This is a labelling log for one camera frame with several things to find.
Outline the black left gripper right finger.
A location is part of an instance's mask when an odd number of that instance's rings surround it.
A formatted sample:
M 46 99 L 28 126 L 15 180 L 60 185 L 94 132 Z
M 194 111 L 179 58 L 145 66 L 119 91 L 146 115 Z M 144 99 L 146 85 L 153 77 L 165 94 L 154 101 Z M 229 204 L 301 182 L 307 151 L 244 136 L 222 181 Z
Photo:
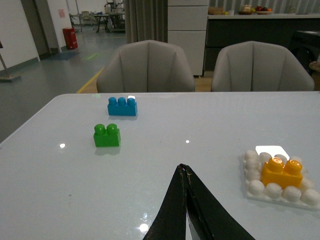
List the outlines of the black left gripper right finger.
M 196 173 L 183 166 L 189 219 L 201 240 L 253 240 L 225 210 Z

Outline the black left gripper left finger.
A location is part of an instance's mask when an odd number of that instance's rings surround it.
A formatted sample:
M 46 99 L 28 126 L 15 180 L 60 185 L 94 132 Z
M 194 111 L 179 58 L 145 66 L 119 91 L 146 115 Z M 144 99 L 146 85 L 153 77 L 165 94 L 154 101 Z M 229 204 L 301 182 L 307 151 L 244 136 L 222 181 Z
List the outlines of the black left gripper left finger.
M 186 238 L 186 198 L 184 170 L 179 165 L 172 176 L 161 207 L 145 240 L 184 240 Z

